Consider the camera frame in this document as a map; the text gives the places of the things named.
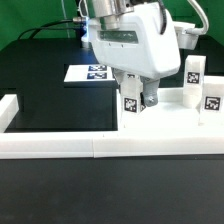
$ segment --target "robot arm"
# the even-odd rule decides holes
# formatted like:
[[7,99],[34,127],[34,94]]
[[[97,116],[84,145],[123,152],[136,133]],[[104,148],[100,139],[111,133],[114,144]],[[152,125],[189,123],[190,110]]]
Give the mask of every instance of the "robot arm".
[[208,28],[174,25],[162,0],[81,0],[79,6],[90,18],[89,39],[96,58],[115,69],[124,111],[139,113],[145,106],[156,105],[160,78],[179,70],[185,35],[198,37],[199,31],[205,33]]

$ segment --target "white foam block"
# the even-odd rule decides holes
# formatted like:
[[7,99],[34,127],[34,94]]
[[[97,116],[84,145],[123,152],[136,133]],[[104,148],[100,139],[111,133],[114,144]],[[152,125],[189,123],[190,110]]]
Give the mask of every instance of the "white foam block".
[[8,125],[19,110],[17,96],[5,95],[0,101],[0,133],[5,132]]
[[205,76],[200,124],[224,125],[224,77]]
[[201,102],[205,56],[189,55],[185,62],[183,105],[197,108]]

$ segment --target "black table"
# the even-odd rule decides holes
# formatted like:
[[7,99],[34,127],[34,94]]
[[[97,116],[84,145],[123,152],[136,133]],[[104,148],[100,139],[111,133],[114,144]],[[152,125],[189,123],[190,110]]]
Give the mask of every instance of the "black table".
[[[201,52],[208,55],[207,74],[216,72],[216,75],[222,75],[224,63],[220,57],[223,48],[213,39],[206,38],[191,54]],[[187,51],[181,51],[181,54],[184,59]],[[28,117],[20,114],[12,129],[43,131],[49,129],[48,125],[52,127],[52,120],[45,119],[47,123],[41,123],[41,115],[48,112],[50,117],[53,116],[59,102],[63,104],[68,97],[66,103],[69,105],[71,98],[77,100],[76,94],[82,92],[64,89],[64,64],[85,61],[96,62],[92,52],[80,50],[72,40],[21,41],[6,47],[0,53],[1,92],[19,94],[22,113],[29,114]],[[182,73],[183,67],[179,76],[164,79],[161,85],[180,85]],[[110,98],[111,87],[108,88],[106,96]],[[61,95],[58,90],[68,93]],[[88,94],[82,93],[84,99],[89,100]],[[48,102],[57,104],[51,104],[50,111],[48,102],[40,103],[40,100],[46,100],[45,97]],[[107,118],[104,125],[108,125],[109,120]],[[68,126],[59,129],[73,129],[74,126],[67,121]],[[0,160],[0,223],[223,224],[223,171],[222,155]]]
[[75,39],[20,40],[0,53],[0,95],[20,111],[7,132],[117,130],[116,82],[66,88],[68,65],[98,63]]

